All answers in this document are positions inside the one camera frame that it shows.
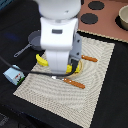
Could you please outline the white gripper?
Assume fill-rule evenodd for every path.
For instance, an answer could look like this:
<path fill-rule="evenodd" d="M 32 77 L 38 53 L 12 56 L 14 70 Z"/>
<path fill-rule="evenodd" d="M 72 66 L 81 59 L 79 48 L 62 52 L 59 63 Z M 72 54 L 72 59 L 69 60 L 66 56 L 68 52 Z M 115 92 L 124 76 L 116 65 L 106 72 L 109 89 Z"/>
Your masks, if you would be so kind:
<path fill-rule="evenodd" d="M 42 49 L 45 49 L 49 68 L 54 74 L 65 74 L 78 19 L 73 18 L 62 23 L 53 23 L 45 18 L 41 18 L 40 21 L 40 45 Z"/>

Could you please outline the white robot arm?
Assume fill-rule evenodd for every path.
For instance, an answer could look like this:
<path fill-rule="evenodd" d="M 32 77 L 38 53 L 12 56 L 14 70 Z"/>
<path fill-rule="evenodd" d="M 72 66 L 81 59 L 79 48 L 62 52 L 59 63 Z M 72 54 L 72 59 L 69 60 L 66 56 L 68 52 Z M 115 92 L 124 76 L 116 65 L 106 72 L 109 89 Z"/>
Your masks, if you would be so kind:
<path fill-rule="evenodd" d="M 82 40 L 77 33 L 81 0 L 35 0 L 41 14 L 41 48 L 53 74 L 63 75 L 67 65 L 76 69 Z"/>

